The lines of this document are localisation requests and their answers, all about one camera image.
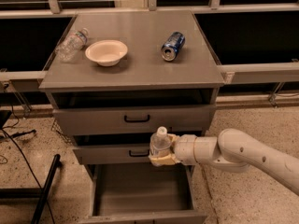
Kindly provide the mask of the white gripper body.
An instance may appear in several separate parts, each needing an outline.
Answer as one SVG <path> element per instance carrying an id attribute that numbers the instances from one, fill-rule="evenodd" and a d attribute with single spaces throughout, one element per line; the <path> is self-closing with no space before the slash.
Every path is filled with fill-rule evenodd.
<path id="1" fill-rule="evenodd" d="M 184 134 L 179 137 L 174 144 L 174 155 L 176 161 L 183 165 L 195 165 L 194 143 L 195 135 Z"/>

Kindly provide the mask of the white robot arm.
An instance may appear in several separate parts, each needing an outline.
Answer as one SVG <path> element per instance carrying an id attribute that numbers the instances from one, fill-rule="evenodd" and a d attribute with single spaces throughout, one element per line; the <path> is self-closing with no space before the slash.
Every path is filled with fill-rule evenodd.
<path id="1" fill-rule="evenodd" d="M 252 165 L 299 194 L 299 159 L 237 129 L 225 129 L 217 137 L 199 137 L 178 136 L 160 127 L 150 138 L 149 159 L 155 166 L 201 163 L 235 173 Z"/>

